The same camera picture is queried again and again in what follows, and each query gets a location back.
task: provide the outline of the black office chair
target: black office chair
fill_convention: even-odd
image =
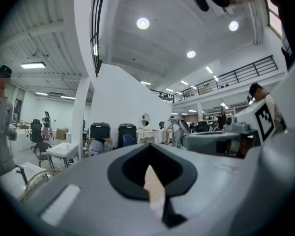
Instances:
[[[31,127],[31,134],[29,135],[30,140],[33,143],[41,143],[44,141],[42,136],[41,127],[42,124],[39,122],[39,120],[33,120],[33,122],[30,124]]]
[[[50,162],[51,162],[51,164],[53,166],[53,169],[55,168],[54,167],[54,163],[53,163],[53,161],[51,159],[53,156],[52,155],[48,155],[46,153],[46,150],[49,149],[49,148],[51,148],[51,147],[52,146],[49,143],[45,143],[45,142],[37,143],[34,146],[34,153],[35,153],[35,155],[36,155],[36,157],[38,159],[38,165],[39,166],[40,166],[40,164],[41,164],[42,161],[48,160],[48,157],[49,157],[49,160],[50,160]]]

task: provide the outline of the cardboard box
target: cardboard box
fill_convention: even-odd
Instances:
[[[104,138],[106,142],[108,142],[111,146],[113,146],[113,139],[111,138]],[[90,144],[93,142],[94,138],[89,138],[88,139],[88,146],[87,149],[89,149]]]
[[[56,139],[65,140],[67,132],[69,132],[67,128],[57,128]]]

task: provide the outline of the white table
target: white table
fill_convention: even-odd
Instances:
[[[140,140],[146,140],[148,138],[153,138],[154,143],[158,143],[158,130],[153,131],[153,130],[143,130],[143,129],[138,129],[137,130],[137,144],[140,143]]]
[[[29,162],[22,164],[21,167],[24,168],[24,172],[28,181],[35,174],[44,171],[44,169],[37,167]],[[22,175],[16,172],[19,170],[19,168],[15,168],[14,170],[0,177],[1,188],[9,193],[11,196],[16,198],[18,201],[22,200],[22,198],[24,197],[26,188]]]
[[[68,160],[77,156],[79,158],[78,144],[61,143],[52,148],[46,150],[48,155],[52,155],[55,158],[63,159],[65,167],[68,168]]]

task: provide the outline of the ceiling beam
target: ceiling beam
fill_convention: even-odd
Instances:
[[[53,73],[13,73],[12,78],[38,78],[65,81],[80,81],[81,75],[53,74]]]
[[[64,31],[64,22],[59,21],[55,23],[45,24],[42,26],[33,27],[29,30],[26,30],[24,32],[21,32],[4,43],[0,44],[0,51],[2,51],[4,48],[9,47],[10,45],[13,45],[15,43],[18,43],[20,41],[23,41],[25,39],[31,39],[32,37],[49,34],[53,32],[59,32]]]

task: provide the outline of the window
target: window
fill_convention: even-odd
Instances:
[[[281,38],[282,37],[282,25],[279,18],[279,9],[275,6],[271,0],[266,0],[266,8],[269,16],[270,28]]]

